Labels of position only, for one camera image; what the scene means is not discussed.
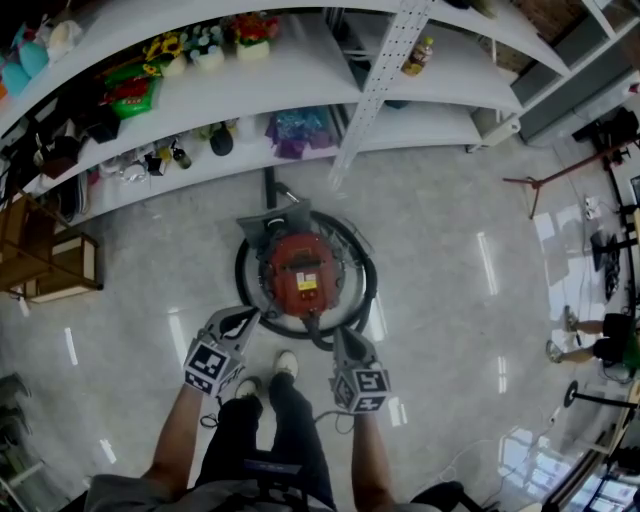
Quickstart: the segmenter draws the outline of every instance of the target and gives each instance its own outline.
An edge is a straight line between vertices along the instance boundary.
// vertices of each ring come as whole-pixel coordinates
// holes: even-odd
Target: forearm
[[[184,492],[189,483],[201,405],[202,393],[183,385],[160,432],[151,468],[144,475],[174,494]]]
[[[389,462],[373,414],[354,418],[351,484],[360,512],[393,504]]]

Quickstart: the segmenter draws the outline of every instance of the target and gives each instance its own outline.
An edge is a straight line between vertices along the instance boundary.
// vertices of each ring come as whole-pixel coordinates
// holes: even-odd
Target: perforated metal post
[[[351,162],[385,100],[385,93],[427,24],[434,3],[435,0],[403,0],[389,24],[380,53],[369,72],[360,101],[333,162],[329,174],[333,190],[340,187],[347,175]]]

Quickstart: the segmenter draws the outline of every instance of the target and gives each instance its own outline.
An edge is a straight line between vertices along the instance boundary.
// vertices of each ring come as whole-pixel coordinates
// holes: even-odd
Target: gray floor
[[[565,164],[577,159],[575,148],[565,149]],[[395,395],[379,422],[398,500],[455,478],[479,502],[501,489],[504,508],[513,510],[540,499],[581,453],[576,438],[594,435],[592,422],[575,421],[578,408],[560,411],[549,427],[568,383],[585,382],[596,367],[549,364],[544,344],[552,336],[572,346],[562,332],[566,302],[595,318],[623,303],[621,290],[604,305],[602,275],[583,251],[583,237],[613,219],[606,177],[588,169],[573,186],[563,179],[545,187],[533,222],[531,195],[499,179],[542,177],[561,163],[556,151],[515,139],[473,155],[375,152],[356,159],[337,195],[327,186],[327,161],[279,169],[295,191],[350,219],[375,248],[378,351]],[[587,225],[584,195],[605,203]],[[33,390],[21,399],[33,428],[29,444],[65,494],[80,493],[85,476],[147,469],[181,383],[185,347],[214,310],[238,303],[235,219],[261,204],[261,174],[250,172],[123,208],[84,226],[103,247],[104,291],[34,306],[29,318],[0,299],[3,369],[19,371]],[[259,328],[249,370],[267,377],[284,347],[299,357],[296,385],[315,412],[334,408],[330,356],[311,343]],[[214,411],[213,400],[205,402],[203,413]],[[318,429],[336,501],[351,510],[351,436],[338,434],[331,418]],[[269,447],[274,430],[267,407],[260,447]],[[200,432],[198,461],[210,436]]]

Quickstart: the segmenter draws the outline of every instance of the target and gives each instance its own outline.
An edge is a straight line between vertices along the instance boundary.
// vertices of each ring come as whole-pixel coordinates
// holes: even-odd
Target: black pants
[[[293,387],[293,377],[279,373],[269,385],[269,401],[276,413],[276,436],[271,452],[256,449],[262,404],[255,396],[226,402],[218,415],[218,429],[209,443],[196,485],[215,480],[254,478],[245,460],[300,465],[295,477],[278,475],[278,482],[297,487],[335,508],[329,469],[316,430],[311,404]]]

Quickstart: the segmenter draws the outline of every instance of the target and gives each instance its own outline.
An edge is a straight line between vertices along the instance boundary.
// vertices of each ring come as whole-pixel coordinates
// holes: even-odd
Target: green shirt
[[[636,331],[636,319],[631,322],[631,330],[629,331],[629,337],[627,338],[627,345],[624,348],[624,354],[622,355],[622,362],[629,368],[636,368],[640,370],[640,344],[638,343],[638,336],[640,333]]]

